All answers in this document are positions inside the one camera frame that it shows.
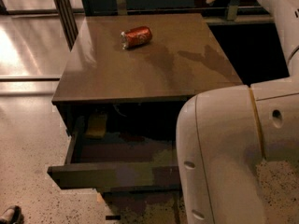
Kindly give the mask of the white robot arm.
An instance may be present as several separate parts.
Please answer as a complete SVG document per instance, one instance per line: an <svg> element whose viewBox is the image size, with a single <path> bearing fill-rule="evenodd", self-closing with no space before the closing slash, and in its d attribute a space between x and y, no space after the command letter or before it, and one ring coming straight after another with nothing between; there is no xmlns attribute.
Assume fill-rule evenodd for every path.
<svg viewBox="0 0 299 224"><path fill-rule="evenodd" d="M299 143L299 0L257 0L278 30L289 74L194 96L177 122L188 224L266 224L256 165L296 156Z"/></svg>

